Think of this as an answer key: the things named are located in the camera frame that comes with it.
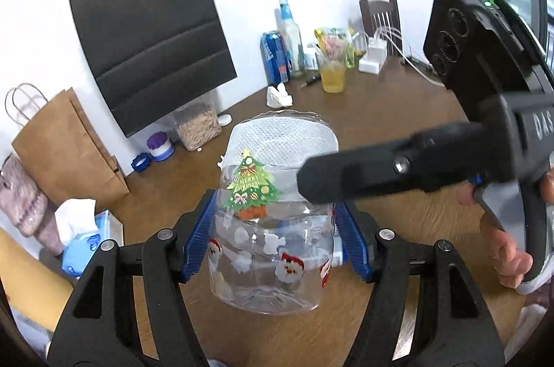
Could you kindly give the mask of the person's right hand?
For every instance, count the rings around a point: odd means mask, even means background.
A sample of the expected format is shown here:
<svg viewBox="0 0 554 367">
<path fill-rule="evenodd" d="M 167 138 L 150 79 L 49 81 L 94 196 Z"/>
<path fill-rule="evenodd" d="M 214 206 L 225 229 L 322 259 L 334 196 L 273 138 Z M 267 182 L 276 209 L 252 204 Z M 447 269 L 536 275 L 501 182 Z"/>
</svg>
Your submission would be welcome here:
<svg viewBox="0 0 554 367">
<path fill-rule="evenodd" d="M 477 204 L 474 200 L 474 186 L 468 182 L 458 187 L 456 196 L 463 206 Z M 553 170 L 543 178 L 542 197 L 553 205 Z M 513 237 L 497 227 L 495 219 L 487 213 L 481 217 L 480 231 L 500 283 L 512 289 L 520 287 L 525 274 L 533 266 L 533 258 L 528 253 L 518 251 Z"/>
</svg>

